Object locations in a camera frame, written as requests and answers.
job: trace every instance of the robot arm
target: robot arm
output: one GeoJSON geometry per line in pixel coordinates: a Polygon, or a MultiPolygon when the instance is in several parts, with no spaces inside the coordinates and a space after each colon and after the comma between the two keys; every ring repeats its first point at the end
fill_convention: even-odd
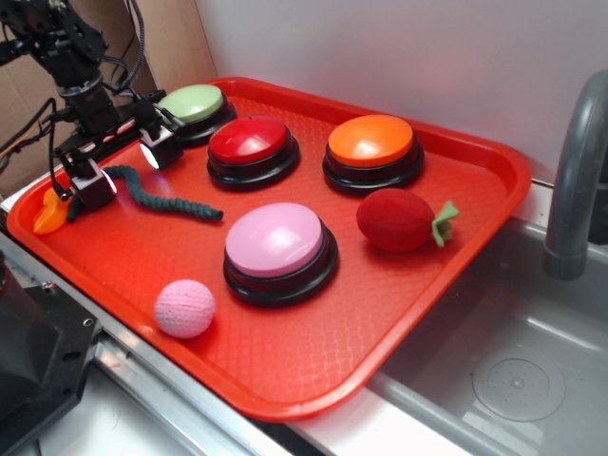
{"type": "MultiPolygon", "coordinates": [[[[164,91],[149,97],[137,96],[133,103],[115,106],[104,85],[99,70],[109,48],[103,34],[88,25],[68,0],[0,0],[0,21],[14,35],[13,40],[0,43],[0,65],[21,56],[30,55],[55,81],[58,94],[66,109],[55,115],[52,122],[75,124],[73,134],[52,151],[70,177],[72,189],[66,191],[56,182],[51,167],[55,191],[64,199],[77,194],[85,206],[96,209],[114,198],[112,186],[96,162],[113,154],[126,144],[162,135],[171,142],[173,130],[163,124],[162,117],[152,108],[164,91]]],[[[121,91],[125,87],[114,87],[121,91]]],[[[164,163],[181,156],[181,149],[164,163]]]]}

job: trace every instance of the sink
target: sink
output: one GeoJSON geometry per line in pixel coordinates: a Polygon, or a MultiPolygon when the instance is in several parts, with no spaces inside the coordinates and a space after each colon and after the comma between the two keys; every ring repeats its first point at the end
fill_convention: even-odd
{"type": "Polygon", "coordinates": [[[608,255],[542,272],[542,228],[512,218],[369,388],[473,454],[608,451],[608,255]]]}

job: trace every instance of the red strawberry toy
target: red strawberry toy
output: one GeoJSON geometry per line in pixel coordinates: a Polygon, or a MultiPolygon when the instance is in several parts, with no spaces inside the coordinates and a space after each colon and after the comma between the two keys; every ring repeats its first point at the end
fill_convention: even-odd
{"type": "Polygon", "coordinates": [[[365,197],[357,225],[370,242],[390,252],[409,252],[433,235],[439,247],[451,239],[451,223],[460,215],[448,201],[435,217],[428,203],[408,190],[385,188],[365,197]]]}

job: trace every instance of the cardboard box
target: cardboard box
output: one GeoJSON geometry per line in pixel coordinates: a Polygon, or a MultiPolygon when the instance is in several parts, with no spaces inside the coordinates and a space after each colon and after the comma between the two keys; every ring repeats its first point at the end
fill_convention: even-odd
{"type": "MultiPolygon", "coordinates": [[[[110,44],[106,55],[121,57],[136,29],[124,0],[70,3],[85,22],[103,31],[110,44]]],[[[146,0],[140,2],[140,8],[145,25],[146,62],[133,85],[137,90],[147,93],[161,87],[171,92],[216,76],[194,0],[146,0]]],[[[124,58],[129,68],[134,65],[137,49],[136,38],[124,58]]],[[[101,69],[108,81],[114,66],[103,64],[101,69]]],[[[50,75],[27,55],[0,67],[0,86],[3,95],[0,108],[4,112],[0,144],[19,131],[49,97],[57,100],[58,107],[64,105],[50,75]]],[[[55,145],[72,130],[71,123],[58,124],[55,145]]],[[[9,167],[0,176],[0,200],[47,171],[48,142],[44,138],[12,155],[9,167]]]]}

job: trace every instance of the red tray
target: red tray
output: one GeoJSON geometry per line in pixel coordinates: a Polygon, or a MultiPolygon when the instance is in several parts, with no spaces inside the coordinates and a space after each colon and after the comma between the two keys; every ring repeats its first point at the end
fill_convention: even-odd
{"type": "Polygon", "coordinates": [[[209,84],[222,89],[239,116],[272,115],[289,126],[302,152],[291,176],[270,188],[231,193],[210,182],[206,147],[187,150],[159,172],[132,145],[105,164],[135,167],[150,193],[221,209],[223,222],[142,209],[118,180],[116,201],[38,237],[32,227],[50,187],[44,181],[17,201],[9,230],[236,409],[267,421],[309,417],[366,383],[509,218],[529,189],[530,171],[504,145],[409,121],[427,152],[423,174],[409,189],[435,211],[453,200],[462,214],[444,249],[431,239],[409,254],[384,253],[356,226],[361,199],[333,191],[321,169],[332,130],[372,111],[249,79],[209,84]],[[221,268],[224,240],[239,217],[276,201],[299,202],[321,217],[337,239],[340,266],[315,298],[287,309],[259,309],[229,292],[221,268]],[[211,327],[189,341],[164,334],[154,319],[161,289],[182,278],[205,283],[218,303],[211,327]]]}

